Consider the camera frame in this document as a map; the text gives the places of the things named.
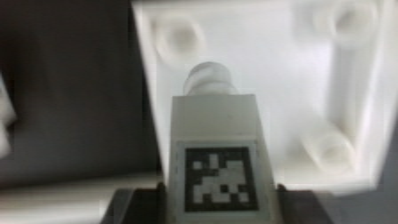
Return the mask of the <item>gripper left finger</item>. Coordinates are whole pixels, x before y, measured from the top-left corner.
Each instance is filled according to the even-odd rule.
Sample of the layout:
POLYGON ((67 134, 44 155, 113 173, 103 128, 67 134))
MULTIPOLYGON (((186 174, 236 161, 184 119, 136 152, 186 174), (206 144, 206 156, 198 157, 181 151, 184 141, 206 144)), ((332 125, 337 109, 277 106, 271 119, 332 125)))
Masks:
POLYGON ((119 188, 104 212, 104 224, 165 224, 165 185, 119 188))

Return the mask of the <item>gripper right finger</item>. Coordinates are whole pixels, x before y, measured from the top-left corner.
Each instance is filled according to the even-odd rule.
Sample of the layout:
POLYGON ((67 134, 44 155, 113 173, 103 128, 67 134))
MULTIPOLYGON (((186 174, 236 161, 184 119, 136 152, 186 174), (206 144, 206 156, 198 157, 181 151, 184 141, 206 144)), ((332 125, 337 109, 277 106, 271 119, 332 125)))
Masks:
POLYGON ((284 224, 332 224, 330 216, 310 191, 291 191, 278 184, 277 197, 284 224))

